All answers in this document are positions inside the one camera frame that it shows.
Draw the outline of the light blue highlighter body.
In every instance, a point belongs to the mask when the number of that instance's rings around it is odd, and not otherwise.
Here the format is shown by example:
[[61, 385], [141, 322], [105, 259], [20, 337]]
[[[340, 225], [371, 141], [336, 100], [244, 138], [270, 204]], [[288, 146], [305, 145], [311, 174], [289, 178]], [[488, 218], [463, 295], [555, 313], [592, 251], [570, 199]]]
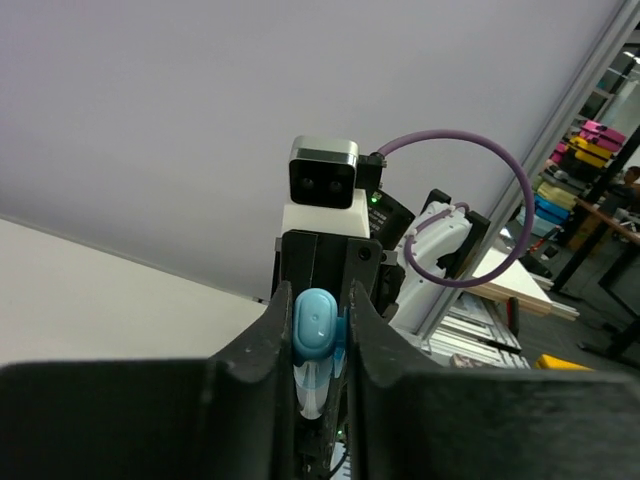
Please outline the light blue highlighter body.
[[296, 353], [294, 360], [293, 377], [299, 412], [307, 420], [316, 420], [324, 413], [331, 383], [344, 370], [346, 351], [337, 348], [322, 359], [303, 358]]

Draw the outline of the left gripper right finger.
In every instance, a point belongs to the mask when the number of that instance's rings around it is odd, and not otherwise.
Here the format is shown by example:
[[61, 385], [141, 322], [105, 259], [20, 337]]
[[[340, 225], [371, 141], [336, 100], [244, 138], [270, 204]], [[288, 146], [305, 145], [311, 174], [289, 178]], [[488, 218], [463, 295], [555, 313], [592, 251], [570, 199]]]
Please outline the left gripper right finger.
[[635, 479], [639, 383], [602, 371], [442, 367], [349, 292], [356, 479]]

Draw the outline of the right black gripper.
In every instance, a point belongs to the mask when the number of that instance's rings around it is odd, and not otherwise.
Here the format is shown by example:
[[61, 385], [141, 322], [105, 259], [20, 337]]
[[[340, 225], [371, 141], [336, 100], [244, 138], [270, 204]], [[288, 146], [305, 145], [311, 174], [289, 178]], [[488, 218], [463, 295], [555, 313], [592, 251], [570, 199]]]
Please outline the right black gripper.
[[398, 311], [404, 279], [397, 253], [376, 239], [290, 230], [277, 241], [272, 310], [291, 320], [299, 295], [320, 288], [333, 296], [342, 316], [350, 308], [352, 284], [360, 283], [372, 308], [389, 320]]

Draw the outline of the light blue highlighter cap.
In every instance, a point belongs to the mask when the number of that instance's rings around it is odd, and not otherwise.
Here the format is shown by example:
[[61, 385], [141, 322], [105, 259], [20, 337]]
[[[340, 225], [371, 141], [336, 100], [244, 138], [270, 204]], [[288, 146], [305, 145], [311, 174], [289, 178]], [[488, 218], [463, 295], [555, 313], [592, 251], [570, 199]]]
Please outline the light blue highlighter cap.
[[333, 358], [346, 350], [347, 317], [327, 290], [310, 288], [298, 295], [292, 317], [294, 364]]

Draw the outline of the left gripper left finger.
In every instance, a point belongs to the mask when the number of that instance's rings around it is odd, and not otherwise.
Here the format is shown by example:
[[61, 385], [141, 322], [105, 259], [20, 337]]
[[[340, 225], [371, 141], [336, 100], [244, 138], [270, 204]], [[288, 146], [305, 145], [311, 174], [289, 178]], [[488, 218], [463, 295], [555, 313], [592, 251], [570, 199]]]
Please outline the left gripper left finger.
[[5, 479], [290, 479], [288, 283], [208, 358], [15, 363], [1, 370]]

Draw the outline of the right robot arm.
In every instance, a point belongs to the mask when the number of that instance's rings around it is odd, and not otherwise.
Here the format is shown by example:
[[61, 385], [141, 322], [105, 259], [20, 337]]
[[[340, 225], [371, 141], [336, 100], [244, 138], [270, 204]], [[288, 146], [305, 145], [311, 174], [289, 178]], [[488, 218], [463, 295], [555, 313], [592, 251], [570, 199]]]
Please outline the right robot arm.
[[294, 296], [324, 289], [344, 309], [358, 281], [380, 316], [415, 333], [433, 312], [439, 288], [460, 288], [458, 277], [488, 226], [438, 190], [419, 216], [382, 192], [368, 196], [361, 189], [347, 209], [287, 201], [272, 285], [288, 282]]

